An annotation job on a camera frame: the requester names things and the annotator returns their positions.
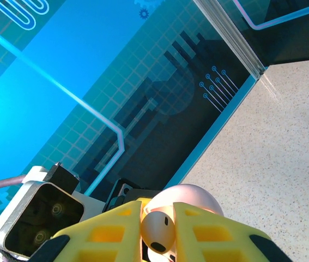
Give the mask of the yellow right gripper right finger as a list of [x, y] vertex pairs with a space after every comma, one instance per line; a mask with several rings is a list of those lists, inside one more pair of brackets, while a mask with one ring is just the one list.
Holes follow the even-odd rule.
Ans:
[[174, 203], [176, 261], [291, 261], [263, 231], [186, 203]]

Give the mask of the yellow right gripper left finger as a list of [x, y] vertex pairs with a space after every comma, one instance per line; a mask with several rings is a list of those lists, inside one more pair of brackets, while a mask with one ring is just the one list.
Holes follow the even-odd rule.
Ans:
[[58, 231], [34, 261], [142, 261], [142, 202], [131, 201]]

